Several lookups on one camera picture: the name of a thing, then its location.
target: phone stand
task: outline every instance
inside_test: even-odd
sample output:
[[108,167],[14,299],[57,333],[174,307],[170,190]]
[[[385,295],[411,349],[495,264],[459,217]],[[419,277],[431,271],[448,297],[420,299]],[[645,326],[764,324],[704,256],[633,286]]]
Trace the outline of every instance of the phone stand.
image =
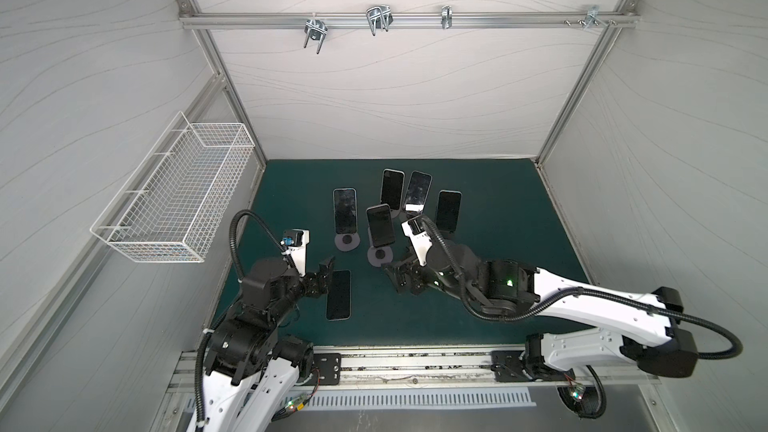
[[[370,227],[368,227],[368,243],[373,244]],[[385,245],[384,247],[368,247],[368,262],[374,267],[381,267],[384,264],[389,264],[394,257],[395,254],[392,252],[392,247],[389,247],[389,245]]]
[[336,234],[333,243],[336,244],[336,248],[341,252],[349,252],[355,250],[360,245],[360,234],[357,232],[354,234]]

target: black smartphone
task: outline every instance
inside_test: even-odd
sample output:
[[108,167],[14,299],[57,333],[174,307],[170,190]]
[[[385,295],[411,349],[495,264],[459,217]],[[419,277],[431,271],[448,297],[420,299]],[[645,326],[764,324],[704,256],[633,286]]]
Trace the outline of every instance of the black smartphone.
[[371,228],[371,247],[384,247],[395,243],[395,229],[392,226],[392,214],[389,206],[368,207],[366,209],[368,225]]
[[326,319],[342,321],[350,318],[352,306],[352,274],[350,271],[333,271],[328,288]]
[[429,174],[418,171],[411,174],[406,191],[406,212],[417,215],[422,213],[424,204],[427,203],[430,184],[432,184],[432,176]]
[[337,234],[357,234],[357,192],[354,188],[333,191],[333,221]]
[[402,198],[402,184],[406,181],[406,174],[400,170],[384,169],[382,177],[382,204],[387,204],[391,210],[400,210]]
[[441,232],[456,232],[458,210],[462,205],[462,193],[455,190],[441,190],[435,210],[435,225]]

